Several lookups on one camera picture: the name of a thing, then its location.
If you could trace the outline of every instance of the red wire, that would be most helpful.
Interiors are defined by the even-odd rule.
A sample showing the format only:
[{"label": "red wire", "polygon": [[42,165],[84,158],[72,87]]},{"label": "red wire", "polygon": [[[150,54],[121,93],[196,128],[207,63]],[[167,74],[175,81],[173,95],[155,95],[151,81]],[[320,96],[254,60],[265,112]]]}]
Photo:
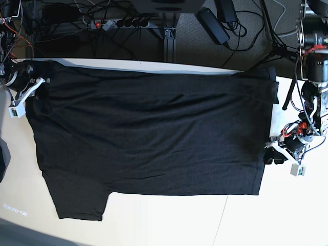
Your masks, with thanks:
[{"label": "red wire", "polygon": [[[15,31],[14,29],[12,29],[12,28],[6,23],[6,20],[2,17],[1,12],[0,12],[0,18],[2,19],[2,21],[4,22],[4,24],[5,24],[6,27],[8,27],[8,28],[9,28],[11,31],[13,31],[14,33],[18,34],[17,31]],[[26,38],[24,38],[23,36],[20,35],[19,37],[20,37],[21,39],[23,39],[25,42],[27,42],[28,45],[31,47],[31,49],[32,49],[32,53],[33,53],[32,58],[33,58],[33,57],[34,57],[34,48],[33,48],[32,44],[31,44]]]},{"label": "red wire", "polygon": [[290,137],[290,136],[292,136],[293,135],[293,133],[291,132],[290,134],[286,134],[286,127],[288,126],[289,124],[287,124],[283,129],[282,129],[282,131],[281,131],[281,134],[282,134],[282,136],[283,137]]},{"label": "red wire", "polygon": [[16,56],[14,53],[10,52],[10,54],[11,54],[15,59],[17,59],[17,56]]},{"label": "red wire", "polygon": [[326,48],[327,48],[327,46],[325,46],[325,45],[315,45],[314,47],[310,48],[310,49],[305,53],[304,56],[307,56],[307,55],[310,54],[312,51],[315,51],[315,50],[324,50],[324,49],[326,49]]}]

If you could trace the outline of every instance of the black cable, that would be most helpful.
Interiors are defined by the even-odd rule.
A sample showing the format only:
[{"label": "black cable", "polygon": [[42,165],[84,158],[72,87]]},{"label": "black cable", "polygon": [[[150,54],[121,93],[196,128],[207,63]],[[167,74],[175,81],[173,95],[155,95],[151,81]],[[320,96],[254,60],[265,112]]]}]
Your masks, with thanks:
[{"label": "black cable", "polygon": [[[239,21],[239,19],[238,19],[238,21],[237,22],[235,22],[235,26],[232,26],[232,24],[231,23],[227,23],[227,25],[229,26],[228,28],[227,27],[225,27],[224,26],[224,28],[225,29],[227,29],[227,30],[229,30],[229,31],[232,31],[232,33],[236,36],[236,37],[245,37],[246,35],[247,35],[247,29],[246,29],[246,27],[244,27],[241,23],[240,23],[240,21]],[[242,27],[243,29],[244,29],[244,33],[243,34],[237,34],[235,31],[238,29],[238,26],[239,27]]]},{"label": "black cable", "polygon": [[324,139],[323,139],[323,141],[322,141],[321,144],[319,144],[319,145],[317,145],[316,147],[313,147],[313,148],[311,148],[311,149],[305,151],[304,154],[302,154],[302,158],[301,158],[301,162],[300,162],[300,164],[302,164],[302,161],[303,161],[304,156],[305,156],[306,153],[308,153],[308,152],[310,152],[311,150],[314,150],[314,149],[316,149],[316,148],[318,148],[318,147],[320,147],[321,145],[324,144],[324,142],[326,141],[326,136],[323,136],[323,137],[324,137]]},{"label": "black cable", "polygon": [[294,108],[296,111],[298,111],[298,112],[300,112],[300,113],[303,113],[303,110],[300,110],[299,108],[297,108],[296,105],[295,105],[295,103],[294,103],[294,101],[293,101],[292,99],[291,99],[291,104],[292,104],[293,108]]},{"label": "black cable", "polygon": [[[260,7],[260,6],[259,6],[254,0],[252,0],[252,2],[253,2],[253,3],[256,5],[256,7],[261,11],[262,16],[264,16],[264,12],[263,12],[263,10],[261,9],[261,7]],[[275,31],[273,31],[273,33],[275,34],[276,37],[278,37],[279,40],[276,40],[278,43],[279,43],[279,41],[281,41],[281,43],[280,43],[281,45],[283,45],[283,46],[285,46],[285,47],[288,47],[288,48],[291,48],[291,49],[298,50],[298,49],[295,48],[295,47],[287,46],[287,45],[281,40],[281,38],[279,37],[279,35],[278,35]],[[266,36],[266,38],[267,38],[269,41],[273,42],[273,41],[268,37],[267,29],[265,29],[265,36]]]},{"label": "black cable", "polygon": [[75,26],[78,30],[80,31],[84,31],[84,33],[87,35],[87,38],[89,40],[89,43],[90,43],[90,46],[91,46],[91,49],[92,49],[92,55],[93,57],[95,58],[96,57],[96,48],[94,47],[93,45],[93,40],[91,39],[91,36],[90,36],[90,32],[88,29],[83,29],[81,27],[79,27],[77,24],[75,24],[74,22],[70,22],[70,24],[72,24],[73,26]]},{"label": "black cable", "polygon": [[223,67],[228,63],[228,61],[229,61],[229,60],[232,58],[232,56],[236,53],[236,50],[238,50],[238,48],[239,48],[239,44],[240,44],[240,38],[241,38],[240,32],[241,32],[241,25],[239,26],[239,34],[237,35],[237,37],[238,37],[238,44],[237,44],[237,47],[236,47],[235,51],[232,52],[232,54],[230,55],[230,57],[225,61],[225,63],[223,63],[223,65],[221,66],[221,68],[223,68]]},{"label": "black cable", "polygon": [[282,59],[282,57],[278,57],[278,58],[275,58],[275,59],[264,61],[260,65],[265,64],[265,63],[269,63],[269,62],[273,62],[274,60],[280,60],[280,59]]},{"label": "black cable", "polygon": [[[133,31],[132,31],[132,32],[126,37],[126,39],[124,39],[124,41],[121,42],[121,45],[124,45],[124,44],[128,41],[128,39],[129,39],[130,37],[132,37],[137,31],[138,31],[138,29],[137,29],[137,28],[134,28]],[[112,53],[110,53],[110,54],[108,55],[108,59],[111,59],[111,58],[112,58],[114,55],[116,55],[120,50],[121,50],[121,48],[116,48]]]},{"label": "black cable", "polygon": [[256,33],[255,37],[253,38],[252,40],[252,43],[250,44],[250,46],[246,49],[240,49],[240,50],[233,50],[231,49],[229,46],[226,46],[227,49],[231,50],[231,51],[235,51],[235,52],[239,52],[239,51],[248,51],[250,49],[252,49],[256,43],[256,40],[258,38],[258,36],[260,35],[260,33],[263,31],[264,29],[264,18],[262,15],[256,13],[256,12],[253,12],[253,11],[248,11],[248,10],[243,10],[243,11],[236,11],[236,13],[250,13],[250,14],[255,14],[257,16],[259,16],[261,19],[262,19],[262,22],[263,22],[263,25],[261,27],[261,29]]},{"label": "black cable", "polygon": [[19,37],[20,37],[20,35],[21,35],[22,27],[23,27],[23,7],[21,6],[20,9],[21,9],[21,10],[20,10],[20,14],[21,14],[20,19],[21,19],[21,20],[20,20],[19,31],[18,31],[18,33],[17,33],[17,35],[16,35],[16,37],[15,37],[15,40],[14,40],[13,45],[12,45],[12,46],[10,47],[10,49],[8,50],[8,52],[7,52],[5,58],[3,59],[3,61],[2,61],[2,63],[1,63],[0,66],[2,66],[2,65],[5,63],[6,59],[8,58],[10,52],[13,50],[14,46],[17,44],[17,42],[18,42],[18,40],[19,40]]},{"label": "black cable", "polygon": [[[43,4],[47,4],[47,5],[68,5],[68,6],[71,6],[71,5],[75,5],[76,6],[76,4],[75,3],[71,3],[71,4],[64,4],[64,3],[55,3],[55,2],[45,2],[44,0],[41,0],[41,3],[43,3]],[[79,4],[79,5],[84,5],[84,7],[78,7],[78,6],[76,6],[76,8],[78,8],[78,9],[82,9],[82,8],[85,8],[86,6],[88,6],[88,7],[91,7],[91,6],[93,6],[93,5],[86,5],[86,4]]]},{"label": "black cable", "polygon": [[138,58],[136,58],[136,56],[134,55],[134,53],[133,53],[131,50],[129,50],[128,48],[126,48],[124,45],[122,45],[122,44],[116,42],[116,41],[115,41],[110,35],[105,34],[105,37],[109,38],[110,41],[112,41],[114,44],[116,44],[117,46],[120,46],[122,49],[124,49],[124,50],[126,50],[127,52],[129,52],[130,55],[131,55],[131,57],[132,57],[133,59],[135,59],[135,60],[139,60]]},{"label": "black cable", "polygon": [[[103,11],[103,10],[105,10],[105,9],[109,9],[109,8],[117,8],[117,9],[121,9],[121,10],[126,11],[126,12],[128,13],[128,15],[130,15],[130,16],[134,16],[134,15],[137,14],[136,11],[135,11],[135,14],[133,14],[133,13],[130,12],[131,8],[134,7],[134,6],[131,4],[131,2],[129,2],[129,3],[130,3],[130,6],[129,6],[129,7],[123,7],[123,6],[121,6],[121,5],[118,4],[118,3],[122,3],[122,2],[129,2],[129,1],[119,1],[119,2],[111,1],[111,3],[110,3],[109,5],[107,5],[107,6],[102,6],[102,5],[100,5],[100,6],[99,6],[99,5],[93,5],[92,7],[90,7],[90,8],[88,9],[88,13],[95,14],[95,13],[97,13],[97,12],[99,12],[99,11]],[[93,8],[96,8],[96,7],[101,7],[101,8],[99,8],[99,9],[97,9],[97,10],[94,10],[94,11],[91,11]]]}]

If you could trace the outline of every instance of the white table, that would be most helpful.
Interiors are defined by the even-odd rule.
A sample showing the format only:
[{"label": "white table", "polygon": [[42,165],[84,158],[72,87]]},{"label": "white table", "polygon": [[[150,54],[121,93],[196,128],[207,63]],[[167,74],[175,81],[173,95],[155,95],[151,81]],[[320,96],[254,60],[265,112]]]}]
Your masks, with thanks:
[{"label": "white table", "polygon": [[[235,71],[177,64],[99,59],[55,59],[66,66],[152,73],[232,74]],[[271,135],[297,119],[282,111],[291,79],[280,82]],[[296,104],[301,107],[296,94]],[[88,245],[327,245],[328,145],[307,154],[305,177],[291,165],[266,166],[259,196],[142,196],[112,193],[103,221],[58,219],[38,168],[33,132],[25,117],[11,119],[0,91],[0,137],[10,163],[0,183],[0,218],[48,235]],[[222,222],[218,230],[224,205]]]}]

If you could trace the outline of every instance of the electrical cord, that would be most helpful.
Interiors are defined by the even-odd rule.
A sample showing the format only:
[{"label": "electrical cord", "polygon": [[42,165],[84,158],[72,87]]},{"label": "electrical cord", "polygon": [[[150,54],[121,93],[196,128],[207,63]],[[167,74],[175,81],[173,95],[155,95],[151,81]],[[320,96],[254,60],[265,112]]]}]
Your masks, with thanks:
[{"label": "electrical cord", "polygon": [[277,20],[277,22],[276,22],[276,24],[275,24],[275,26],[274,26],[274,28],[273,28],[273,30],[274,31],[276,31],[276,29],[277,29],[277,26],[278,26],[278,24],[279,24],[279,22],[280,22],[280,20],[281,20],[281,18],[283,17],[283,15],[286,13],[286,7],[285,7],[285,5],[284,4],[282,4],[282,3],[280,3],[280,2],[278,2],[277,0],[273,0],[274,2],[276,2],[277,4],[279,4],[280,6],[282,6],[283,7],[283,12],[282,12],[282,14],[279,16],[279,18],[278,18],[278,20]]},{"label": "electrical cord", "polygon": [[84,27],[84,28],[81,28],[80,30],[76,31],[76,32],[72,32],[72,33],[69,33],[69,34],[66,34],[64,36],[61,36],[61,37],[58,37],[58,38],[53,38],[53,39],[48,39],[48,40],[42,40],[42,41],[35,41],[34,43],[44,43],[44,42],[50,42],[50,41],[54,41],[54,40],[58,40],[58,39],[61,39],[63,37],[67,37],[69,35],[74,35],[78,32],[82,32],[83,30],[86,30],[86,29],[89,29],[91,27]]},{"label": "electrical cord", "polygon": [[[129,6],[129,7],[123,7],[123,6],[121,6],[119,3],[129,3],[130,6]],[[130,12],[131,7],[133,7],[133,5],[131,4],[130,1],[118,1],[118,2],[116,2],[116,1],[114,1],[114,0],[111,0],[111,4],[110,4],[110,5],[108,5],[108,6],[102,6],[101,9],[98,9],[98,10],[95,10],[95,11],[91,11],[91,10],[92,10],[93,8],[95,8],[96,6],[91,6],[91,7],[88,9],[87,14],[95,14],[95,13],[97,13],[97,12],[99,12],[99,11],[103,11],[103,10],[105,10],[105,9],[107,9],[107,8],[117,8],[117,9],[121,9],[121,10],[126,11],[126,13],[127,13],[128,15],[130,15],[130,16],[136,16],[136,15],[137,15],[137,11],[135,11],[134,14]]]},{"label": "electrical cord", "polygon": [[291,104],[292,104],[292,106],[293,106],[293,108],[296,110],[296,111],[298,111],[298,112],[300,112],[300,113],[303,113],[303,110],[301,110],[301,109],[299,109],[298,107],[296,107],[296,105],[295,105],[295,103],[294,103],[294,101],[291,99]]},{"label": "electrical cord", "polygon": [[94,6],[96,6],[97,8],[101,8],[100,6],[97,6],[97,4],[95,4],[94,2],[92,2],[91,0],[86,0],[86,1],[88,1],[89,3],[91,3],[92,5],[94,5]]},{"label": "electrical cord", "polygon": [[[235,22],[234,26],[232,26],[231,23],[227,23],[227,25],[229,26],[228,28],[225,27],[225,26],[223,26],[223,27],[224,27],[225,29],[229,30],[229,31],[232,31],[232,33],[233,33],[236,37],[245,37],[245,36],[247,35],[247,29],[246,29],[245,26],[243,26],[243,25],[240,23],[239,19],[237,19],[237,22]],[[244,33],[243,33],[243,34],[240,34],[241,32],[239,32],[239,34],[237,34],[237,33],[235,32],[235,30],[238,29],[238,26],[239,26],[239,27],[242,27],[242,28],[244,29]]]},{"label": "electrical cord", "polygon": [[294,34],[296,34],[296,33],[297,33],[297,31],[296,31],[296,30],[293,30],[293,31],[291,31],[291,32],[278,34],[278,36],[279,36],[279,37],[288,37],[288,36],[294,35]]},{"label": "electrical cord", "polygon": [[76,0],[73,0],[73,1],[75,2],[76,6],[77,6],[77,8],[78,8],[78,10],[79,10],[79,12],[82,14],[82,21],[83,21],[83,23],[86,24],[86,25],[88,25],[88,23],[87,23],[86,20],[84,19],[84,13],[81,11],[80,6],[77,4]]},{"label": "electrical cord", "polygon": [[237,47],[236,47],[236,49],[232,52],[232,54],[230,55],[230,57],[225,61],[225,63],[223,63],[223,65],[221,66],[221,68],[223,68],[228,62],[229,62],[229,60],[232,58],[232,56],[236,53],[236,50],[238,50],[238,48],[239,48],[239,44],[240,44],[240,38],[241,38],[241,35],[240,35],[240,33],[241,33],[241,25],[239,26],[239,33],[238,33],[238,35],[237,35],[237,37],[238,37],[238,43],[237,43]]},{"label": "electrical cord", "polygon": [[[264,17],[264,12],[263,12],[263,10],[261,9],[261,7],[260,7],[260,6],[259,6],[254,0],[252,0],[252,2],[253,2],[253,3],[255,4],[255,6],[261,11],[262,16]],[[267,33],[267,29],[266,29],[266,28],[264,29],[264,31],[265,31],[265,36],[267,37],[267,39],[268,39],[269,41],[272,42],[272,40],[268,37],[268,33]],[[286,46],[286,44],[280,39],[279,35],[278,35],[275,31],[273,31],[273,33],[274,33],[274,35],[275,35],[276,38],[277,38],[277,42],[280,43],[281,45]]]},{"label": "electrical cord", "polygon": [[262,22],[263,22],[263,25],[261,27],[261,29],[256,33],[255,37],[253,38],[251,44],[249,47],[245,48],[245,49],[239,49],[239,50],[233,50],[231,49],[229,46],[226,46],[227,49],[231,50],[231,51],[236,51],[236,52],[239,52],[239,51],[248,51],[250,49],[252,49],[256,43],[256,40],[258,38],[258,36],[260,35],[260,33],[264,30],[264,18],[262,15],[256,13],[256,12],[253,12],[253,11],[248,11],[248,10],[243,10],[243,11],[236,11],[236,13],[250,13],[250,14],[255,14],[257,16],[259,16],[261,19],[262,19]]},{"label": "electrical cord", "polygon": [[117,46],[120,46],[122,49],[126,50],[131,55],[131,58],[133,58],[134,60],[139,60],[131,50],[129,50],[124,45],[120,44],[119,42],[115,41],[110,35],[105,34],[104,36],[109,38],[109,40],[111,42],[113,42],[114,44],[116,44]]},{"label": "electrical cord", "polygon": [[[138,31],[138,28],[134,28],[133,31],[124,39],[123,42],[121,42],[121,45],[124,45],[130,37],[132,37],[136,32]],[[112,53],[109,54],[108,59],[111,59],[114,55],[116,55],[121,48],[116,48]]]},{"label": "electrical cord", "polygon": [[305,154],[306,154],[306,153],[310,152],[311,150],[317,149],[317,148],[319,148],[320,146],[322,146],[322,145],[324,144],[324,142],[326,141],[326,136],[323,136],[323,137],[324,137],[324,139],[323,139],[323,141],[322,141],[321,144],[319,144],[319,145],[317,145],[316,147],[313,147],[313,148],[311,148],[311,149],[305,151],[305,152],[302,154],[300,164],[302,164],[302,161],[304,160],[304,157],[305,157]]},{"label": "electrical cord", "polygon": [[77,24],[75,24],[74,22],[71,22],[71,24],[72,24],[73,26],[75,26],[78,30],[85,31],[85,34],[87,35],[87,38],[88,38],[88,40],[89,40],[89,42],[90,42],[90,46],[91,46],[91,49],[92,49],[93,57],[96,58],[97,46],[94,47],[94,45],[93,45],[93,41],[94,41],[94,39],[91,39],[91,35],[90,35],[91,33],[88,32],[87,29],[83,29],[83,28],[79,27],[79,26],[78,26]]},{"label": "electrical cord", "polygon": [[0,65],[0,66],[2,66],[2,65],[5,63],[6,59],[8,58],[9,54],[11,53],[12,49],[14,48],[14,46],[16,45],[16,43],[18,42],[19,37],[21,36],[22,27],[23,27],[23,8],[20,8],[20,9],[21,9],[21,10],[20,10],[20,13],[21,13],[22,16],[20,17],[21,20],[20,20],[19,31],[18,31],[18,33],[16,33],[15,41],[14,41],[13,45],[11,46],[11,48],[9,49],[9,51],[7,52],[5,58],[4,58],[4,60],[1,62],[1,65]]},{"label": "electrical cord", "polygon": [[[5,19],[2,17],[1,11],[0,11],[0,18],[3,20],[4,25],[5,25],[9,30],[11,30],[11,31],[14,32],[15,34],[18,34],[17,31],[15,31],[14,29],[12,29],[12,28],[11,28],[11,27],[5,22]],[[31,58],[31,60],[33,60],[33,59],[34,59],[34,48],[33,48],[33,45],[32,45],[32,44],[31,44],[26,38],[24,38],[23,36],[19,35],[18,37],[19,37],[20,39],[24,40],[25,42],[27,42],[28,45],[29,45],[29,47],[31,47],[31,50],[32,50],[32,58]]]}]

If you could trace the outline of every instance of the black t-shirt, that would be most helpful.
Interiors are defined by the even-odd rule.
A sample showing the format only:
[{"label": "black t-shirt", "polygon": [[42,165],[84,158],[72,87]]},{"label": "black t-shirt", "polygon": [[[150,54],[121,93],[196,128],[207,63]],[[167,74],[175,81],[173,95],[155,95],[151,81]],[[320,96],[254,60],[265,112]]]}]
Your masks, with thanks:
[{"label": "black t-shirt", "polygon": [[0,146],[0,183],[4,177],[5,169],[6,166],[5,166],[4,156],[2,154],[2,148]]},{"label": "black t-shirt", "polygon": [[112,192],[257,195],[278,83],[33,62],[51,84],[27,100],[59,218],[101,220]]}]

